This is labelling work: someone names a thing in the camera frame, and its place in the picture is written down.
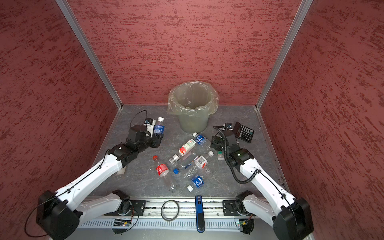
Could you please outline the blue label bottle white cap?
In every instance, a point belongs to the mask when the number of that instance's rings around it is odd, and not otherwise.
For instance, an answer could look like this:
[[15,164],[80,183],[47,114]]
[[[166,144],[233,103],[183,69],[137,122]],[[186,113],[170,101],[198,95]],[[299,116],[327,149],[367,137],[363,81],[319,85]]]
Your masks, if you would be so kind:
[[154,135],[163,135],[165,130],[164,118],[158,117],[156,124],[154,126],[153,134]]

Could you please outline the red green label bottle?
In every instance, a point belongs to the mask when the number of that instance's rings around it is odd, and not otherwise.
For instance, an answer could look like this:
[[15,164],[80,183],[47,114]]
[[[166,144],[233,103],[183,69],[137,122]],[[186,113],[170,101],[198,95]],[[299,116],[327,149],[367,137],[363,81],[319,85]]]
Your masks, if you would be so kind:
[[186,156],[195,147],[195,145],[196,141],[194,139],[190,139],[178,149],[178,152],[169,159],[169,162],[174,165],[178,160]]

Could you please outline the red cap cola bottle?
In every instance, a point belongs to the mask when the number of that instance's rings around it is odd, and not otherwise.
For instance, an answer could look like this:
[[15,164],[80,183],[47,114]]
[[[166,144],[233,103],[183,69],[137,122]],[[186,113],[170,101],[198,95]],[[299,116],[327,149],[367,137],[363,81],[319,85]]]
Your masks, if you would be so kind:
[[178,185],[176,184],[170,169],[167,164],[161,160],[157,155],[153,156],[153,161],[155,164],[156,172],[161,180],[163,180],[166,188],[170,192],[175,192],[177,190]]

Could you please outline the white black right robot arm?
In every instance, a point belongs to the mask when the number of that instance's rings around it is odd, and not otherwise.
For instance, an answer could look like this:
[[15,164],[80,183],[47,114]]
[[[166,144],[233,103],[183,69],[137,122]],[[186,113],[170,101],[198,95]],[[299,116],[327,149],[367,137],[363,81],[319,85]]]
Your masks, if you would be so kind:
[[313,233],[311,207],[304,199],[297,199],[281,187],[261,167],[256,158],[239,146],[235,133],[223,126],[214,126],[223,140],[225,162],[236,182],[252,183],[265,197],[261,201],[251,192],[239,197],[242,207],[270,225],[279,240],[303,240]]

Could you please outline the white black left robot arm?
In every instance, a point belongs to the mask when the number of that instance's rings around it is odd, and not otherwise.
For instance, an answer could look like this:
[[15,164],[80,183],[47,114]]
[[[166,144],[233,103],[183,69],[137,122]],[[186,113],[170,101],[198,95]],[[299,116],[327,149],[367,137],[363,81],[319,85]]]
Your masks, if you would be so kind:
[[39,196],[36,223],[51,239],[64,240],[82,223],[116,212],[124,202],[130,201],[121,191],[92,201],[87,207],[82,207],[81,203],[106,179],[135,160],[139,153],[147,148],[158,148],[164,129],[155,125],[150,133],[145,125],[131,127],[126,142],[108,149],[95,166],[57,191],[45,191]]

